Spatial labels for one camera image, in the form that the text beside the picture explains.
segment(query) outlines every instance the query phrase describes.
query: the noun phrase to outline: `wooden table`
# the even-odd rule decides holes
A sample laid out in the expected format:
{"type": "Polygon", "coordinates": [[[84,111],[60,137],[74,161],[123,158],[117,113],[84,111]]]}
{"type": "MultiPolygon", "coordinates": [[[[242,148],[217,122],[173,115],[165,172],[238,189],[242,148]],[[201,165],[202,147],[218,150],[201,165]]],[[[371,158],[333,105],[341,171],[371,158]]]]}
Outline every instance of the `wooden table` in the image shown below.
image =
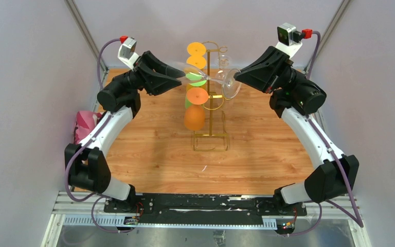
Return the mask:
{"type": "MultiPolygon", "coordinates": [[[[111,69],[107,82],[125,71],[111,69]]],[[[225,110],[229,150],[193,151],[185,93],[184,86],[159,96],[140,92],[140,111],[107,156],[114,177],[137,192],[272,195],[313,171],[296,135],[269,107],[269,95],[247,85],[225,110]]]]}

